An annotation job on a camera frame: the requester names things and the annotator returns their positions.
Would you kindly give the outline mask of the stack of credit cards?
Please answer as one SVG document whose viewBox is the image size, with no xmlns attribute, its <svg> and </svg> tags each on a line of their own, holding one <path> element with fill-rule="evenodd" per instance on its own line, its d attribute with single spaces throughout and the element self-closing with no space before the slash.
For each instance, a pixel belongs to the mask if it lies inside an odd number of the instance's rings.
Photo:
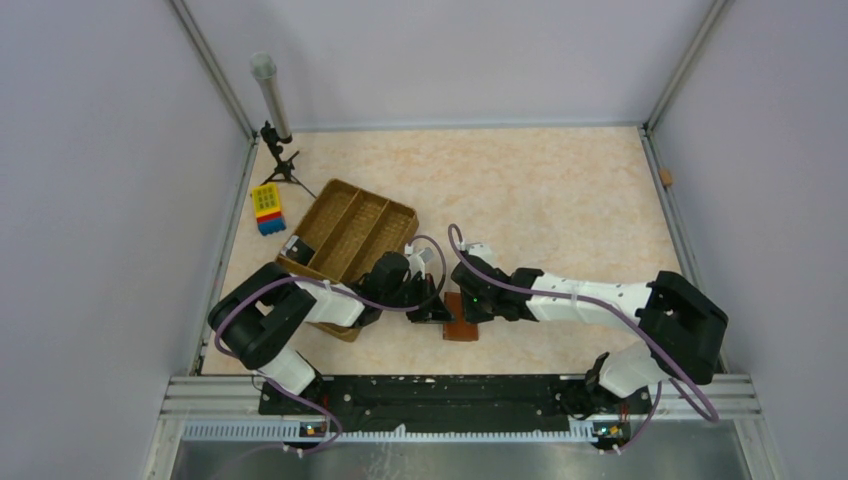
<svg viewBox="0 0 848 480">
<path fill-rule="evenodd" d="M 300 265 L 308 265 L 315 253 L 316 250 L 298 235 L 290 236 L 280 251 L 282 257 Z"/>
</svg>

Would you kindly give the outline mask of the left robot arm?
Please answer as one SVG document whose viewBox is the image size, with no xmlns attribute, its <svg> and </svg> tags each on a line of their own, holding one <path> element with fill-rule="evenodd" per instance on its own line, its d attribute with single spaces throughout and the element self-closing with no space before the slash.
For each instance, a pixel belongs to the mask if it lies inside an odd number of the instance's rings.
<svg viewBox="0 0 848 480">
<path fill-rule="evenodd" d="M 220 300 L 207 316 L 214 345 L 246 369 L 281 387 L 283 401 L 297 413 L 319 404 L 318 373 L 289 342 L 304 324 L 360 329 L 383 313 L 411 321 L 450 322 L 427 266 L 430 248 L 407 246 L 383 254 L 372 269 L 349 284 L 293 275 L 270 262 Z"/>
</svg>

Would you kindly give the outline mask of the woven straw divided tray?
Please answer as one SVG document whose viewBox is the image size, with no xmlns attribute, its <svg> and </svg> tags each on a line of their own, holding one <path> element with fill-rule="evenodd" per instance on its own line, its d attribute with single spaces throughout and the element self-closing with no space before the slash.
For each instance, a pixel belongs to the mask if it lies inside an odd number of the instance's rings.
<svg viewBox="0 0 848 480">
<path fill-rule="evenodd" d="M 397 289 L 382 295 L 365 290 L 365 276 L 386 253 L 402 252 L 418 226 L 412 207 L 331 179 L 289 238 L 311 255 L 289 254 L 284 246 L 275 261 L 290 273 L 342 283 L 375 303 L 395 306 Z"/>
</svg>

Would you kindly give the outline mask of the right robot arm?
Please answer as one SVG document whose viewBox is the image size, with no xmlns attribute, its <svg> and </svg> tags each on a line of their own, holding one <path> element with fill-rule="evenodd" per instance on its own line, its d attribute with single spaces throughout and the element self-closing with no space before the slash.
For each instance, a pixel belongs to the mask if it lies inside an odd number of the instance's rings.
<svg viewBox="0 0 848 480">
<path fill-rule="evenodd" d="M 600 412 L 612 412 L 636 390 L 667 379 L 710 384 L 729 322 L 716 303 L 672 271 L 648 282 L 598 283 L 535 268 L 506 274 L 464 253 L 451 278 L 481 308 L 482 321 L 568 322 L 637 337 L 626 349 L 603 354 L 587 375 L 587 400 Z"/>
</svg>

